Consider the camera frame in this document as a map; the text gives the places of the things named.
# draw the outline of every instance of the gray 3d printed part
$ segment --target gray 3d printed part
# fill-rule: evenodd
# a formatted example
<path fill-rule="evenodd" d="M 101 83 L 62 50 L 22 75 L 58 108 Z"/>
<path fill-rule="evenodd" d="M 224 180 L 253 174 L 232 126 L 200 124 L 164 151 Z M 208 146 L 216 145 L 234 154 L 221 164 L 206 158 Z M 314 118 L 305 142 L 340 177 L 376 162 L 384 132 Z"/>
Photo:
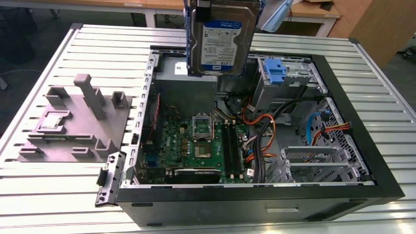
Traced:
<path fill-rule="evenodd" d="M 74 80 L 85 97 L 69 95 L 64 87 L 50 87 L 50 105 L 28 135 L 18 161 L 102 162 L 118 151 L 132 98 L 124 92 L 102 96 L 89 80 L 88 75 Z"/>
<path fill-rule="evenodd" d="M 102 111 L 101 105 L 104 103 L 102 94 L 100 89 L 93 89 L 90 86 L 90 76 L 88 74 L 77 74 L 73 80 L 73 84 L 81 89 L 84 94 L 84 100 L 96 119 L 104 119 L 105 113 Z"/>

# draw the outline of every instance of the red wire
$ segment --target red wire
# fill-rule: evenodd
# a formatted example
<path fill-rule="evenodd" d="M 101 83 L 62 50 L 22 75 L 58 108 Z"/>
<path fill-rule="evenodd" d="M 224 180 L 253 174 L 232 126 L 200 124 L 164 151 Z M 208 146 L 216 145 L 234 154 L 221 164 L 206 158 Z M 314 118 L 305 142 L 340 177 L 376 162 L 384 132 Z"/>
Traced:
<path fill-rule="evenodd" d="M 156 126 L 158 108 L 160 108 L 160 94 L 157 94 L 157 108 L 156 108 L 154 118 L 153 118 L 153 122 L 152 122 L 152 129 L 150 129 L 150 133 L 149 133 L 146 142 L 150 140 L 152 133 L 153 133 L 153 128 Z"/>

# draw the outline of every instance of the side panel latch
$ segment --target side panel latch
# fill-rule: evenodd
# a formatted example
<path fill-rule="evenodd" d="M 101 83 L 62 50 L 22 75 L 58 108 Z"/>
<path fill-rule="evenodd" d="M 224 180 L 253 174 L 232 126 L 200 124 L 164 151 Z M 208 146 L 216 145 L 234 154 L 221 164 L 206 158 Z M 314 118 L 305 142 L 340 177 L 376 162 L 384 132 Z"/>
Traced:
<path fill-rule="evenodd" d="M 100 186 L 96 207 L 117 206 L 116 197 L 120 188 L 125 153 L 116 152 L 108 156 L 105 166 L 100 169 L 97 185 Z"/>

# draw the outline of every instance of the motherboard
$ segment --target motherboard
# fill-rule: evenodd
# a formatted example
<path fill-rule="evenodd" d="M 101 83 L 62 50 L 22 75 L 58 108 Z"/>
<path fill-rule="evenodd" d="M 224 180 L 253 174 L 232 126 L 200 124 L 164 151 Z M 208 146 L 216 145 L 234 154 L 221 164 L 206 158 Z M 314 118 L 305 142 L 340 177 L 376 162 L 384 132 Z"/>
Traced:
<path fill-rule="evenodd" d="M 196 170 L 200 173 L 216 172 L 220 177 L 217 183 L 249 182 L 242 173 L 241 145 L 245 134 L 245 125 L 232 122 L 165 121 L 158 154 L 145 154 L 146 183 L 169 183 L 169 173 L 177 169 L 184 173 Z"/>

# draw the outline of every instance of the blue hard drive label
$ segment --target blue hard drive label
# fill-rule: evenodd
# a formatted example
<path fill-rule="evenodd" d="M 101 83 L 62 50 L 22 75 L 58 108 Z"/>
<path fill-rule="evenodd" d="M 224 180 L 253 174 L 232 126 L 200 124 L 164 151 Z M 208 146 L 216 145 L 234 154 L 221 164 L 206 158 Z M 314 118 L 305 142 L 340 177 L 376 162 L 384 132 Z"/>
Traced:
<path fill-rule="evenodd" d="M 225 71 L 233 67 L 241 23 L 214 20 L 204 23 L 201 65 L 206 70 Z"/>

